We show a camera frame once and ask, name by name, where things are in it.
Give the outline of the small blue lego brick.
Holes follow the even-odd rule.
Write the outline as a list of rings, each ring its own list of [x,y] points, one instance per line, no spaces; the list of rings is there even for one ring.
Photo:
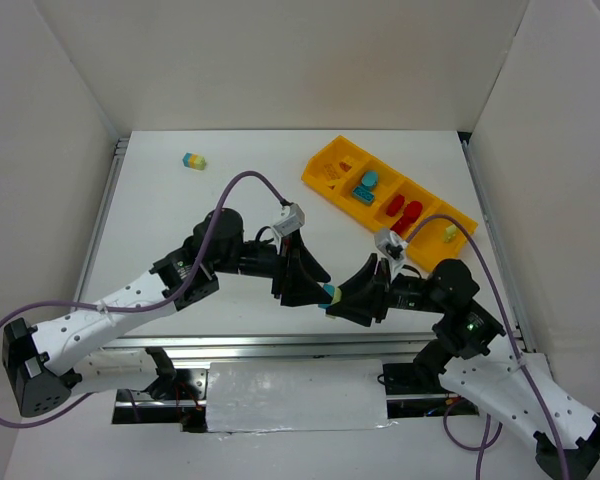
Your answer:
[[[325,293],[326,293],[326,294],[329,296],[329,301],[328,301],[328,302],[325,302],[325,303],[320,303],[320,304],[318,305],[318,307],[319,307],[319,308],[321,308],[321,309],[323,309],[323,310],[326,310],[326,309],[328,309],[330,306],[332,306],[332,304],[331,304],[331,300],[332,300],[332,296],[333,296],[333,292],[334,292],[334,289],[335,289],[335,288],[336,288],[336,286],[334,286],[334,285],[331,285],[331,284],[324,284],[324,285],[323,285],[323,290],[324,290],[324,292],[325,292]]]

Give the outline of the red flower lego brick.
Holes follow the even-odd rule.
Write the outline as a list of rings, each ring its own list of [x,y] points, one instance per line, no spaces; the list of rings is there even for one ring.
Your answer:
[[[409,202],[402,211],[399,219],[392,225],[391,230],[398,235],[403,235],[420,217],[422,210],[423,205],[421,202]]]

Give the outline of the blue rectangular lego brick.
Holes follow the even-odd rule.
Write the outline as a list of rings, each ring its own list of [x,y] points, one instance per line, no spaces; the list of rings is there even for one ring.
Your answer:
[[[356,186],[352,190],[351,195],[354,199],[366,206],[372,205],[375,200],[375,195],[373,194],[373,192],[367,189],[364,185]]]

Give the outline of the red rectangular lego brick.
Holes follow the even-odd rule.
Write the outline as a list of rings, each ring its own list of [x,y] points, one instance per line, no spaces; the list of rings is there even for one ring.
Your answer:
[[[405,203],[405,198],[403,195],[396,195],[391,199],[389,204],[385,209],[385,214],[389,217],[396,216],[402,209]]]

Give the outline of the blue frog lego brick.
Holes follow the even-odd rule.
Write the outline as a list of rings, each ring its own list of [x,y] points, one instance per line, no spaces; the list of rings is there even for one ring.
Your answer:
[[[373,191],[377,187],[378,181],[378,173],[374,170],[368,170],[361,178],[361,186],[369,191]]]

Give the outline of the lime blue orange lego stack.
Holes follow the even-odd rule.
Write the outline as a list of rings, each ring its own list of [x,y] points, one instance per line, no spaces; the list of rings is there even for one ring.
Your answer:
[[[194,170],[204,170],[207,162],[206,158],[199,154],[186,153],[182,159],[183,165]]]

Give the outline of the lime green lego brick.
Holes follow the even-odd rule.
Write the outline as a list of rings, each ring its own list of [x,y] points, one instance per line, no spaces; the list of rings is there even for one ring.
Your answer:
[[[341,301],[341,298],[342,298],[341,289],[336,287],[333,292],[331,304],[335,305],[335,304],[339,303]]]

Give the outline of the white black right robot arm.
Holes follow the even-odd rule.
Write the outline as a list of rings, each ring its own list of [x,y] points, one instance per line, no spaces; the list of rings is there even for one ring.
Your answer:
[[[552,479],[585,479],[600,459],[600,412],[557,385],[513,348],[504,324],[479,305],[479,291],[460,260],[440,262],[426,278],[392,275],[387,259],[370,255],[340,285],[328,313],[368,327],[391,309],[439,313],[434,340],[416,355],[415,375],[473,403],[535,452]]]

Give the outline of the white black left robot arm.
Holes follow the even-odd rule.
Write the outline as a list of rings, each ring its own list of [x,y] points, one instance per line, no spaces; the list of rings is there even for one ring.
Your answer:
[[[2,363],[24,418],[44,415],[72,395],[122,387],[161,397],[176,371],[160,347],[105,352],[103,346],[156,319],[171,316],[214,294],[221,273],[270,280],[285,307],[327,304],[327,271],[305,247],[304,215],[283,209],[272,239],[245,240],[243,219],[232,209],[209,213],[182,246],[139,278],[90,309],[29,324],[18,317],[3,329]]]

